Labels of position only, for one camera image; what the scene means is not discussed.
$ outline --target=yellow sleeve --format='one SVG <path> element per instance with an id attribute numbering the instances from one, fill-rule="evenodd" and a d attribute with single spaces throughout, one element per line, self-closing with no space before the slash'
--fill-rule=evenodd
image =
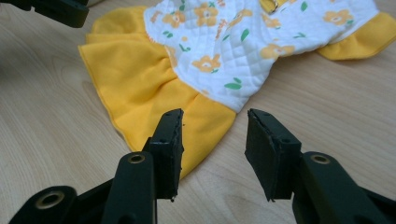
<path id="1" fill-rule="evenodd" d="M 380 12 L 349 37 L 317 52 L 330 60 L 364 59 L 375 56 L 395 40 L 396 20 Z"/>

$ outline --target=wooden table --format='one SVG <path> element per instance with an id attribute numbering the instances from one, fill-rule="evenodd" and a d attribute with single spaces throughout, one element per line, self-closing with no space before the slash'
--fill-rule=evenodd
<path id="1" fill-rule="evenodd" d="M 129 148 L 112 127 L 77 45 L 95 19 L 116 7 L 158 0 L 111 0 L 91 8 L 81 29 L 0 6 L 0 223 L 38 191 L 78 194 L 115 174 Z M 396 2 L 376 0 L 396 17 Z M 331 62 L 315 52 L 276 62 L 262 89 L 209 157 L 159 201 L 160 223 L 295 223 L 290 201 L 268 203 L 245 158 L 250 108 L 275 115 L 303 151 L 334 156 L 361 186 L 396 199 L 396 44 L 374 58 Z"/>

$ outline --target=baby dress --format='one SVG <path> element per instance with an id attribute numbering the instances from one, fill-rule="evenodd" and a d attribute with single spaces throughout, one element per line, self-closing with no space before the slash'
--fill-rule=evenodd
<path id="1" fill-rule="evenodd" d="M 396 38 L 373 0 L 163 0 L 98 19 L 79 51 L 116 129 L 141 150 L 182 108 L 182 174 L 233 124 L 279 57 L 367 58 Z"/>

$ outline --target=orange flower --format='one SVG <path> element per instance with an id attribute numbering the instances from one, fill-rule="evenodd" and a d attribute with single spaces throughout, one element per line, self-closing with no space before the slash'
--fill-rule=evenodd
<path id="1" fill-rule="evenodd" d="M 265 22 L 265 25 L 267 27 L 271 27 L 271 28 L 276 28 L 276 27 L 280 27 L 280 22 L 278 19 L 273 19 L 271 20 L 271 18 L 269 18 L 267 15 L 262 14 L 262 19 Z"/>
<path id="2" fill-rule="evenodd" d="M 216 17 L 219 12 L 214 7 L 209 7 L 207 3 L 202 3 L 200 7 L 194 9 L 195 15 L 198 16 L 197 25 L 202 26 L 206 24 L 207 26 L 216 25 Z"/>
<path id="3" fill-rule="evenodd" d="M 181 23 L 186 21 L 186 17 L 180 11 L 171 14 L 166 14 L 163 17 L 163 22 L 171 24 L 173 28 L 177 28 Z"/>
<path id="4" fill-rule="evenodd" d="M 169 60 L 171 61 L 171 65 L 172 67 L 176 67 L 177 66 L 177 59 L 175 56 L 176 50 L 172 47 L 166 46 L 166 49 L 169 52 Z"/>
<path id="5" fill-rule="evenodd" d="M 201 58 L 200 61 L 192 62 L 192 65 L 197 67 L 201 72 L 210 73 L 216 68 L 220 67 L 219 54 L 216 54 L 213 59 L 210 59 L 208 55 Z"/>
<path id="6" fill-rule="evenodd" d="M 252 16 L 253 13 L 248 10 L 248 9 L 242 9 L 240 12 L 238 12 L 238 14 L 236 14 L 235 18 L 233 18 L 233 21 L 230 22 L 230 24 L 228 25 L 228 29 L 230 29 L 231 27 L 235 26 L 236 24 L 238 24 L 239 22 L 241 22 L 241 20 L 246 17 L 246 16 Z"/>
<path id="7" fill-rule="evenodd" d="M 323 17 L 323 20 L 327 22 L 332 22 L 335 25 L 343 25 L 348 21 L 353 20 L 353 17 L 349 14 L 349 10 L 344 9 L 339 12 L 328 11 Z"/>
<path id="8" fill-rule="evenodd" d="M 294 46 L 280 47 L 276 44 L 269 44 L 260 51 L 264 59 L 277 59 L 278 57 L 289 56 L 294 52 Z"/>

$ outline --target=tabletop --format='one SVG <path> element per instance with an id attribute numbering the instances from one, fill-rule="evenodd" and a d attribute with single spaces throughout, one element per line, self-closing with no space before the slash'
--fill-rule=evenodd
<path id="1" fill-rule="evenodd" d="M 130 152 L 78 53 L 106 0 L 74 29 L 0 5 L 0 223 L 32 195 L 66 185 L 83 193 L 114 177 Z M 396 2 L 376 0 L 396 17 Z M 291 201 L 266 201 L 244 152 L 250 108 L 273 114 L 302 151 L 336 158 L 362 187 L 396 199 L 396 44 L 370 59 L 332 62 L 315 52 L 278 60 L 213 152 L 180 181 L 159 223 L 295 223 Z"/>

